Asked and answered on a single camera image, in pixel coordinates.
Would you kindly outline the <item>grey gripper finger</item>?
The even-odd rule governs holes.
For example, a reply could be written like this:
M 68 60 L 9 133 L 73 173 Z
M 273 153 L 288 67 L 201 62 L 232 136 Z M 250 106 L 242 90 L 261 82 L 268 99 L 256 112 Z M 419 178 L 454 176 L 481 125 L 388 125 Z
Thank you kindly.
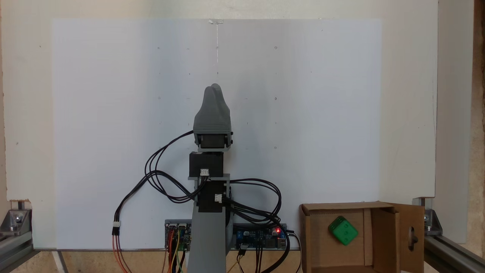
M 213 112 L 214 105 L 214 88 L 208 86 L 204 90 L 203 100 L 197 116 L 208 116 Z
M 224 116 L 229 116 L 229 107 L 226 104 L 225 98 L 223 96 L 223 91 L 220 85 L 215 85 L 215 93 L 216 93 L 216 100 L 219 104 L 219 109 L 221 113 L 224 113 Z

